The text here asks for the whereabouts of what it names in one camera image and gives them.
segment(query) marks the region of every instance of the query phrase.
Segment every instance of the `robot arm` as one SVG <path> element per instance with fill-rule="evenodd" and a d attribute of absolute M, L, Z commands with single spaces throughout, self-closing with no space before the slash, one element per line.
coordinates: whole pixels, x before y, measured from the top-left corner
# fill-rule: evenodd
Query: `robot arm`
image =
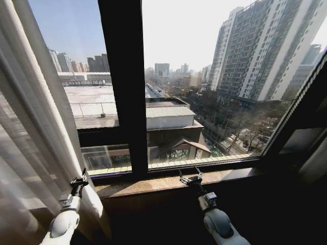
<path fill-rule="evenodd" d="M 62 204 L 60 213 L 51 221 L 49 231 L 41 245 L 70 244 L 80 220 L 78 211 L 81 206 L 82 190 L 84 186 L 88 185 L 85 172 L 86 169 L 84 169 L 81 179 L 75 178 L 71 181 L 71 193 L 61 196 L 59 200 Z"/>
<path fill-rule="evenodd" d="M 198 171 L 198 176 L 186 178 L 179 171 L 180 181 L 190 187 L 196 187 L 199 194 L 199 204 L 204 212 L 204 224 L 209 233 L 214 237 L 218 245 L 250 245 L 231 224 L 228 215 L 219 210 L 216 205 L 217 196 L 214 192 L 207 193 L 201 185 L 202 172 Z"/>

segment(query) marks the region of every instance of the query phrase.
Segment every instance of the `blue sky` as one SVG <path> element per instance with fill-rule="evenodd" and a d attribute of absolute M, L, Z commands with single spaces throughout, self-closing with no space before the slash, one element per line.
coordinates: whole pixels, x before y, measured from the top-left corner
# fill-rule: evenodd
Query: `blue sky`
<path fill-rule="evenodd" d="M 87 57 L 106 53 L 97 0 L 28 1 L 49 48 L 85 63 Z M 199 71 L 212 64 L 221 24 L 231 10 L 253 2 L 143 0 L 144 67 L 170 63 L 177 69 L 187 63 Z M 327 19 L 312 43 L 326 47 L 326 29 Z"/>
<path fill-rule="evenodd" d="M 48 48 L 76 61 L 107 53 L 96 0 L 28 0 Z"/>

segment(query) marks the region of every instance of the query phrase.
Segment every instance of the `window glass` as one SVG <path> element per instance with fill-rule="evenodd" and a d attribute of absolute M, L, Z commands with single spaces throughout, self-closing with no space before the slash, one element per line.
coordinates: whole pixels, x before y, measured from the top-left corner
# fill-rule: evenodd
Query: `window glass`
<path fill-rule="evenodd" d="M 325 50 L 327 2 L 142 4 L 149 169 L 260 155 Z"/>
<path fill-rule="evenodd" d="M 77 129 L 119 125 L 96 0 L 29 0 Z"/>
<path fill-rule="evenodd" d="M 81 150 L 89 175 L 132 171 L 128 145 L 82 147 Z"/>

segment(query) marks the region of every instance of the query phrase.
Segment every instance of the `white sheer curtain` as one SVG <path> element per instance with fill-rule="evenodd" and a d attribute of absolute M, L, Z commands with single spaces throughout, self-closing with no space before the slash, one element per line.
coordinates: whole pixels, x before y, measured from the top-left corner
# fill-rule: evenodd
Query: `white sheer curtain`
<path fill-rule="evenodd" d="M 26 0 L 0 1 L 0 238 L 37 244 L 58 214 L 59 197 L 84 162 L 73 114 Z M 111 237 L 90 185 L 78 229 Z"/>

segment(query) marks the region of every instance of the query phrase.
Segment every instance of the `window frame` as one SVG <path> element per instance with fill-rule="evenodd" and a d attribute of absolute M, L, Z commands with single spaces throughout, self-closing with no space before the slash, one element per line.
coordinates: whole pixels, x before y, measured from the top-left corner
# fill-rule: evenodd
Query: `window frame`
<path fill-rule="evenodd" d="M 191 173 L 193 166 L 199 166 L 206 172 L 247 167 L 276 169 L 281 163 L 287 165 L 294 161 L 304 163 L 306 158 L 302 153 L 280 154 L 280 152 L 295 130 L 326 126 L 324 122 L 317 124 L 308 120 L 326 97 L 327 85 L 324 82 L 324 77 L 327 76 L 326 53 L 308 77 L 299 96 L 280 120 L 260 156 L 148 171 L 142 1 L 131 1 L 128 8 L 122 1 L 98 0 L 98 2 L 119 126 L 78 129 L 80 146 L 128 144 L 132 171 L 93 175 L 91 178 L 96 184 L 108 182 L 115 177 L 144 179 L 176 175 L 178 169 L 183 169 L 184 173 Z"/>

